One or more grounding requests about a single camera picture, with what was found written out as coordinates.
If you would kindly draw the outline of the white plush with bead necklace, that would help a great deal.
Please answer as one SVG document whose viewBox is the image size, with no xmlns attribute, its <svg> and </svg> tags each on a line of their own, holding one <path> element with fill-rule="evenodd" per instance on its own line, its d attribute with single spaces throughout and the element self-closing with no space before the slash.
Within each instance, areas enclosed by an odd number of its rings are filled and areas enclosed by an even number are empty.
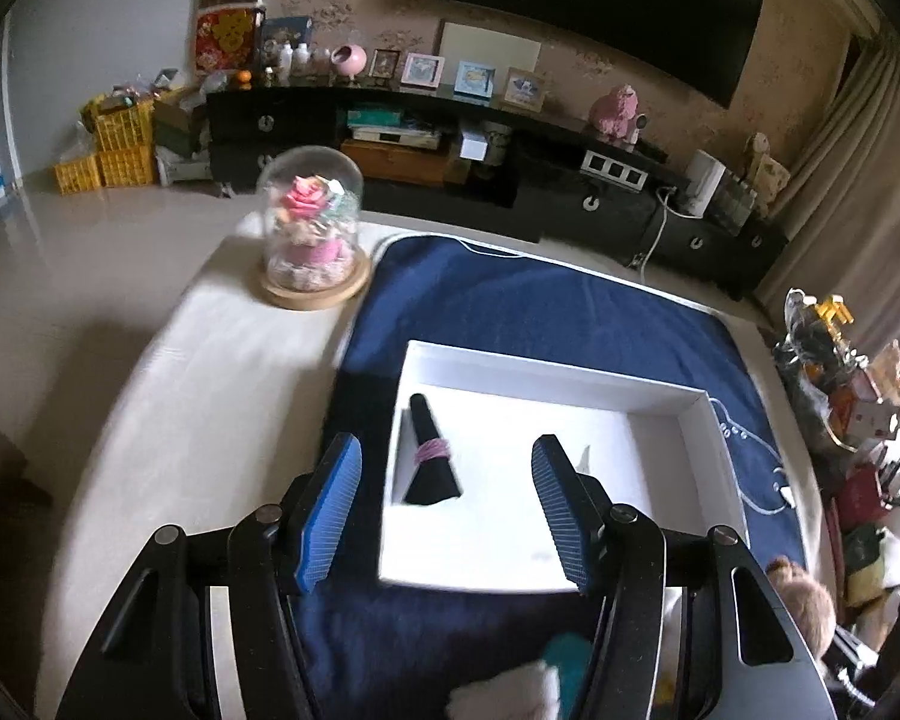
<svg viewBox="0 0 900 720">
<path fill-rule="evenodd" d="M 559 671 L 538 660 L 493 679 L 466 684 L 450 692 L 445 713 L 452 720 L 556 720 Z"/>
</svg>

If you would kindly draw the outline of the brown white round plush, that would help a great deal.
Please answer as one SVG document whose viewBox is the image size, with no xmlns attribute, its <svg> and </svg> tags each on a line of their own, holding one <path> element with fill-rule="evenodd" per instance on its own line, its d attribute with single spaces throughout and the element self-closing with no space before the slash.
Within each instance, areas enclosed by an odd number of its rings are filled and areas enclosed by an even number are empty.
<svg viewBox="0 0 900 720">
<path fill-rule="evenodd" d="M 781 597 L 809 653 L 821 660 L 836 633 L 836 608 L 826 587 L 788 557 L 767 564 L 767 580 Z"/>
</svg>

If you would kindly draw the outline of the white cardboard box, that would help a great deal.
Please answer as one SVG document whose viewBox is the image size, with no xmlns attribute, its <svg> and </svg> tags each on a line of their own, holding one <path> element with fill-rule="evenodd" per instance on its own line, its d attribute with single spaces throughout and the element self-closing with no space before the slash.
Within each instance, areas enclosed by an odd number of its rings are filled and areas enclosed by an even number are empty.
<svg viewBox="0 0 900 720">
<path fill-rule="evenodd" d="M 377 577 L 466 593 L 566 593 L 539 488 L 588 476 L 663 530 L 748 531 L 701 388 L 413 340 L 386 452 Z"/>
</svg>

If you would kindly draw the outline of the black rolled cloth pink band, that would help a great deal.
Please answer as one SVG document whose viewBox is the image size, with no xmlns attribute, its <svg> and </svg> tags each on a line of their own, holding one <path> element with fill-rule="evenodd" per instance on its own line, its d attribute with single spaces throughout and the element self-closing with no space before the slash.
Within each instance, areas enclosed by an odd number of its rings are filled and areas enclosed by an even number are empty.
<svg viewBox="0 0 900 720">
<path fill-rule="evenodd" d="M 453 470 L 452 452 L 442 436 L 423 394 L 409 399 L 409 416 L 416 449 L 413 454 L 413 476 L 404 493 L 408 505 L 434 505 L 461 496 L 460 483 Z"/>
</svg>

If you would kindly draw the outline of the teal cloth item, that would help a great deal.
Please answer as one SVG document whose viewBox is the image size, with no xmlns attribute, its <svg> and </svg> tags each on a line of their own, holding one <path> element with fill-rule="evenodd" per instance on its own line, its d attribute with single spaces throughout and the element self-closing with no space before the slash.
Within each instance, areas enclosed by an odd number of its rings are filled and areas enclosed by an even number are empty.
<svg viewBox="0 0 900 720">
<path fill-rule="evenodd" d="M 557 717 L 569 718 L 582 691 L 583 679 L 589 671 L 592 644 L 575 632 L 557 634 L 543 650 L 543 660 L 557 671 L 560 709 Z"/>
</svg>

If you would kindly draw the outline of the navy blue blanket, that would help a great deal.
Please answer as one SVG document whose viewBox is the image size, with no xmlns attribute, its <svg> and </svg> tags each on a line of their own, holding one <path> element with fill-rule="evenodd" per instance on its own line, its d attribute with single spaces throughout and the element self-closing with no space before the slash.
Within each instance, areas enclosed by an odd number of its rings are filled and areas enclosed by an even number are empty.
<svg viewBox="0 0 900 720">
<path fill-rule="evenodd" d="M 589 637 L 598 601 L 575 593 L 478 595 L 377 580 L 391 415 L 413 340 L 543 359 L 702 388 L 751 437 L 731 446 L 759 562 L 808 559 L 800 520 L 775 492 L 782 466 L 745 361 L 722 322 L 565 266 L 473 254 L 445 238 L 389 245 L 357 314 L 322 438 L 362 445 L 361 486 L 329 576 L 295 601 L 313 694 L 325 718 L 440 718 L 452 689 L 520 667 L 564 632 Z"/>
</svg>

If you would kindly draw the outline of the cluttered side table items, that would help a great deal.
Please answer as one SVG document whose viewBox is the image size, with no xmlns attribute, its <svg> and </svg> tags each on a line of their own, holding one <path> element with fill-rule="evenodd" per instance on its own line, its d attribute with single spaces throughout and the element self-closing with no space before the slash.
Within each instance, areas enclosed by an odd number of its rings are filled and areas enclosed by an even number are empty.
<svg viewBox="0 0 900 720">
<path fill-rule="evenodd" d="M 839 294 L 792 288 L 775 343 L 823 501 L 837 621 L 881 647 L 900 603 L 900 344 L 855 348 Z"/>
</svg>

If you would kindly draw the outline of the glass dome with pink flowers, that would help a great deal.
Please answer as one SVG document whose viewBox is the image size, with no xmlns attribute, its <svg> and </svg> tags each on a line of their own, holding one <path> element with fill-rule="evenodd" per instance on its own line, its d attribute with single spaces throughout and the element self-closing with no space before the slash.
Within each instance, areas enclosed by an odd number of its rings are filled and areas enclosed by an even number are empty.
<svg viewBox="0 0 900 720">
<path fill-rule="evenodd" d="M 261 172 L 265 200 L 260 283 L 269 302 L 322 310 L 349 301 L 370 278 L 359 244 L 364 177 L 329 146 L 297 146 Z"/>
</svg>

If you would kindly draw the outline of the black TV cabinet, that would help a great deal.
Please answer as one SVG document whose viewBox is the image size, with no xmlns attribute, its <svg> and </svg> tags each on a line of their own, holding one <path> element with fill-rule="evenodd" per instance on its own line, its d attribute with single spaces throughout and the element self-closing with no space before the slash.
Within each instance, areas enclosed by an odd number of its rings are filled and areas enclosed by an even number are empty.
<svg viewBox="0 0 900 720">
<path fill-rule="evenodd" d="M 640 148 L 610 145 L 585 122 L 533 114 L 447 86 L 255 86 L 206 103 L 215 182 L 250 190 L 296 146 L 338 148 L 367 179 L 368 210 L 458 224 L 522 241 L 582 245 L 754 293 L 787 239 L 759 216 L 731 231 L 696 220 L 686 177 Z"/>
</svg>

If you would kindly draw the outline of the white air purifier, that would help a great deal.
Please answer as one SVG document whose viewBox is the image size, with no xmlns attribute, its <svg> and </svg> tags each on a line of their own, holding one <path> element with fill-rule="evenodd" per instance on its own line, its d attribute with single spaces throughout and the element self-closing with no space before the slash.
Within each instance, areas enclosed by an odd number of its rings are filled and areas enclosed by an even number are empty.
<svg viewBox="0 0 900 720">
<path fill-rule="evenodd" d="M 681 200 L 681 213 L 702 218 L 727 174 L 727 166 L 707 151 L 698 149 L 686 167 L 688 187 Z"/>
</svg>

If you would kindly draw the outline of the pink plush on cabinet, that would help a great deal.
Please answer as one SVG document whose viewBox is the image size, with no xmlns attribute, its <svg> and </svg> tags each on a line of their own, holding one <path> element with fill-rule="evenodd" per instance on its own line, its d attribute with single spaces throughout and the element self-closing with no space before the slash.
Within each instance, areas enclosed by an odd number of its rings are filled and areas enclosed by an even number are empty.
<svg viewBox="0 0 900 720">
<path fill-rule="evenodd" d="M 633 145 L 640 130 L 639 94 L 631 85 L 611 89 L 590 107 L 589 124 L 615 142 Z"/>
</svg>

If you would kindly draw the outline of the yellow plastic crate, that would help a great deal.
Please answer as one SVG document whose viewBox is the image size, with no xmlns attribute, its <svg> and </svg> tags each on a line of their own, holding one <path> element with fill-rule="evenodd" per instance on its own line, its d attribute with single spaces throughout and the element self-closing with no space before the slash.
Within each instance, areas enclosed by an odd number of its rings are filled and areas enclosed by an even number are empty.
<svg viewBox="0 0 900 720">
<path fill-rule="evenodd" d="M 63 195 L 155 182 L 154 99 L 99 94 L 81 110 L 73 141 L 53 166 Z"/>
</svg>

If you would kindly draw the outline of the white canvas board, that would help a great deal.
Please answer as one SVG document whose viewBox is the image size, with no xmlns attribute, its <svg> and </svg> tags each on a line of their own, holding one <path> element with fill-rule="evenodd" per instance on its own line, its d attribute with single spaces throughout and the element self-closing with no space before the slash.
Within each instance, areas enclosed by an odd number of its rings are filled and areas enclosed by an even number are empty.
<svg viewBox="0 0 900 720">
<path fill-rule="evenodd" d="M 535 71 L 541 43 L 507 32 L 443 21 L 437 54 L 445 59 L 442 83 L 453 85 L 461 62 L 489 65 L 496 69 L 494 82 L 502 83 L 510 68 Z"/>
</svg>

